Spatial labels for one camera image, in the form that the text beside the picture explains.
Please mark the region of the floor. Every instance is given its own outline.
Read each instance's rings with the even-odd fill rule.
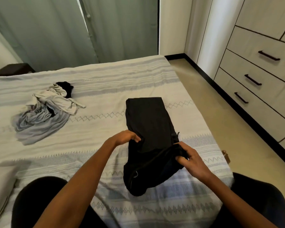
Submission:
[[[285,162],[185,60],[170,64],[203,115],[233,172],[269,182],[285,197]]]

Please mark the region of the forearm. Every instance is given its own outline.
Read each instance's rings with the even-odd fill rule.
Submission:
[[[230,190],[217,176],[211,174],[204,183],[218,196],[244,228],[277,228],[263,215]]]
[[[54,197],[34,227],[78,227],[115,147],[111,138],[105,141]]]

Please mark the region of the bedspread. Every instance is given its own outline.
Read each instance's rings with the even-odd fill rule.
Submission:
[[[71,83],[73,98],[86,108],[78,109],[55,134],[23,146],[15,138],[11,117],[36,90],[58,81]],[[10,226],[13,202],[25,185],[49,175],[69,180],[108,137],[126,130],[125,101],[140,97],[161,97],[179,139],[196,149],[210,170],[231,186],[232,172],[216,141],[163,56],[0,77],[0,166],[19,167],[0,227]],[[221,201],[186,169],[144,195],[132,196],[123,182],[127,159],[127,144],[114,150],[91,202],[109,227],[209,227],[213,222]]]

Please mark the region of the baseboard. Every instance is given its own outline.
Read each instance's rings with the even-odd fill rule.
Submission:
[[[214,82],[188,55],[185,53],[165,56],[167,60],[184,58],[199,74],[224,98],[224,100],[247,122],[247,124],[274,150],[285,162],[285,149],[259,125],[245,110],[242,109],[218,84]]]

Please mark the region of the person's right arm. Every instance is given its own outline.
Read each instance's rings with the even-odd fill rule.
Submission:
[[[179,142],[179,145],[187,151],[189,160],[180,156],[176,157],[176,160],[183,165],[193,177],[196,177],[209,187],[244,228],[277,228],[277,226],[248,205],[215,176],[205,165],[195,149],[183,142]]]

